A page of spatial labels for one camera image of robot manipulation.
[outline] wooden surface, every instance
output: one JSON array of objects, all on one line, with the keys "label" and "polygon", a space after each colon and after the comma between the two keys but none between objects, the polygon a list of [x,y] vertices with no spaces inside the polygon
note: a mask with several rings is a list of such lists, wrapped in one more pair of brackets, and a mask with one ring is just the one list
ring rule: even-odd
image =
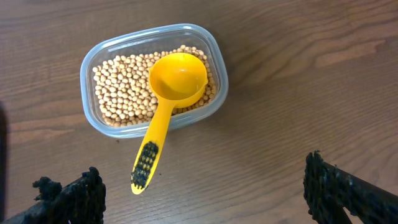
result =
[{"label": "wooden surface", "polygon": [[[97,43],[189,22],[218,41],[224,105],[169,132],[149,188],[130,171],[141,138],[112,139],[83,114],[79,71]],[[106,223],[314,223],[305,156],[398,194],[396,0],[14,0],[0,2],[0,100],[10,122],[6,217],[42,175],[98,168]]]}]

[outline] measuring scoop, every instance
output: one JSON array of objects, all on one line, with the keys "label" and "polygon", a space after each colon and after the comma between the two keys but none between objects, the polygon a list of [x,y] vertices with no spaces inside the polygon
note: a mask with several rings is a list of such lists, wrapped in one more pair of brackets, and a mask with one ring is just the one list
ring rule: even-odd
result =
[{"label": "measuring scoop", "polygon": [[164,56],[149,70],[149,85],[158,99],[158,106],[132,169],[134,194],[143,192],[155,173],[173,109],[195,104],[207,83],[203,62],[186,53]]}]

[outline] plastic container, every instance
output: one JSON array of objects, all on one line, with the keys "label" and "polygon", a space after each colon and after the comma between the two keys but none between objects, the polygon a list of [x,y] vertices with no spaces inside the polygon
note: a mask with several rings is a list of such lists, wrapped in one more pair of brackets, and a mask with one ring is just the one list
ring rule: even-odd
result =
[{"label": "plastic container", "polygon": [[102,118],[95,95],[95,81],[92,68],[116,55],[149,54],[170,51],[182,44],[204,51],[208,56],[210,70],[216,82],[217,94],[206,106],[172,116],[169,130],[182,128],[213,114],[224,102],[228,92],[228,76],[220,49],[214,37],[204,28],[193,24],[175,24],[142,30],[115,37],[93,47],[80,68],[81,99],[90,124],[103,134],[113,138],[135,138],[144,136],[149,123],[125,127],[108,126]]}]

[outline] container rim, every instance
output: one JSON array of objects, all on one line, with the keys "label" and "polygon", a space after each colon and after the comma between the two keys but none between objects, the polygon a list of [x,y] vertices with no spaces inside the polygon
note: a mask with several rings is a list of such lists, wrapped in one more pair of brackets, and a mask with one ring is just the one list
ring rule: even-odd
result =
[{"label": "container rim", "polygon": [[213,114],[218,108],[223,104],[226,95],[228,93],[228,76],[225,69],[225,64],[223,57],[220,52],[220,48],[215,40],[215,38],[204,28],[195,25],[195,24],[174,24],[162,27],[155,27],[151,29],[141,30],[137,32],[133,32],[130,34],[124,34],[119,37],[114,37],[109,40],[105,40],[96,46],[94,46],[84,57],[83,62],[80,67],[80,88],[81,88],[81,100],[83,103],[83,111],[88,122],[99,132],[112,137],[112,138],[135,138],[139,136],[145,135],[145,131],[148,128],[148,122],[142,124],[135,124],[134,126],[126,126],[114,128],[99,122],[93,115],[93,112],[90,108],[90,100],[89,100],[89,92],[87,87],[87,71],[88,66],[94,56],[100,51],[107,47],[111,47],[116,44],[120,44],[125,41],[134,40],[138,37],[145,37],[153,34],[161,34],[172,31],[180,31],[180,30],[192,30],[200,35],[202,35],[207,41],[206,45],[210,50],[210,54],[213,56],[213,62],[215,65],[216,72],[220,76],[219,80],[219,90],[215,99],[209,103],[208,105],[191,110],[186,113],[178,114],[176,116],[172,116],[169,124],[170,129],[176,129],[181,126],[186,126],[188,124],[192,124],[197,122],[203,118],[206,118]]}]

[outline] yellow scoop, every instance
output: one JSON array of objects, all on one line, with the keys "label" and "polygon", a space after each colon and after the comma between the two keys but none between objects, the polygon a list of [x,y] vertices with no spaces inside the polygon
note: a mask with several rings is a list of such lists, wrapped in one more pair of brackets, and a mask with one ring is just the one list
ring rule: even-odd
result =
[{"label": "yellow scoop", "polygon": [[149,71],[149,85],[158,107],[138,151],[131,173],[131,190],[140,194],[153,177],[174,108],[195,104],[205,91],[207,73],[199,58],[175,53],[161,58]]}]

